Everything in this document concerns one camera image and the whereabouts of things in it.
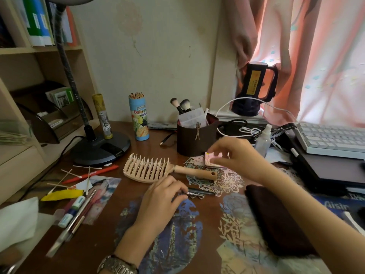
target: vented hair brush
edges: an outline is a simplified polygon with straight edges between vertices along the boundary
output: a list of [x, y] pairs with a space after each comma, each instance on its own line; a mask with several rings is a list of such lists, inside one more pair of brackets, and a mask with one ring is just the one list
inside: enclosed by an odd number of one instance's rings
[[166, 159], [163, 159], [163, 161], [162, 159], [146, 159], [146, 157], [141, 158], [141, 156], [138, 157], [134, 153], [130, 155], [123, 169], [125, 176], [142, 183], [153, 183], [166, 177], [171, 172], [214, 181], [218, 177], [217, 172], [214, 171], [176, 166], [169, 163], [169, 159], [167, 159], [167, 162]]

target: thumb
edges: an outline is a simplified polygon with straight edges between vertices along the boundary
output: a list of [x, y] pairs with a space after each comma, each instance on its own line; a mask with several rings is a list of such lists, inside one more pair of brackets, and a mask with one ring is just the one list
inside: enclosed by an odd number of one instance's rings
[[188, 196], [185, 194], [181, 194], [179, 196], [177, 196], [174, 201], [172, 202], [172, 210], [175, 212], [177, 210], [177, 208], [180, 206], [181, 202], [183, 202], [184, 200], [188, 199]]
[[232, 164], [232, 160], [231, 159], [226, 159], [226, 158], [211, 158], [210, 159], [211, 163], [214, 164], [218, 164], [220, 166], [224, 166], [230, 169], [230, 166]]

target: small pink case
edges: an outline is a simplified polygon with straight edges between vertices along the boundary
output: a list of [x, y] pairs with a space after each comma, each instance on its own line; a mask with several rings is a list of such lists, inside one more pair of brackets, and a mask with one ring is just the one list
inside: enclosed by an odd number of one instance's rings
[[205, 152], [205, 156], [204, 156], [204, 163], [206, 167], [212, 167], [212, 168], [221, 168], [221, 169], [226, 169], [226, 167], [224, 166], [220, 166], [218, 164], [214, 164], [210, 162], [210, 159], [212, 158], [218, 158], [218, 157], [222, 157], [222, 153], [219, 153], [218, 156], [215, 156], [214, 153], [208, 153]]

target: orange label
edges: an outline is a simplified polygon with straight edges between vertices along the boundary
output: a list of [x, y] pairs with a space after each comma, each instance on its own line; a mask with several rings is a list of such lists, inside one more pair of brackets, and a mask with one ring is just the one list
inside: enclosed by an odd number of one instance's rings
[[255, 95], [258, 79], [260, 78], [261, 71], [253, 70], [249, 82], [249, 87], [247, 88], [248, 95]]

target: makeup brush holder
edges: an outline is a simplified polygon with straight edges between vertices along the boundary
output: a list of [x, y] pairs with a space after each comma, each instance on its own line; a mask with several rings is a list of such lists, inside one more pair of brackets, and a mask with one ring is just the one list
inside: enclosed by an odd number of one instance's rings
[[210, 146], [216, 142], [218, 118], [207, 115], [208, 125], [199, 129], [185, 128], [177, 122], [177, 152], [183, 156], [194, 157], [204, 155]]

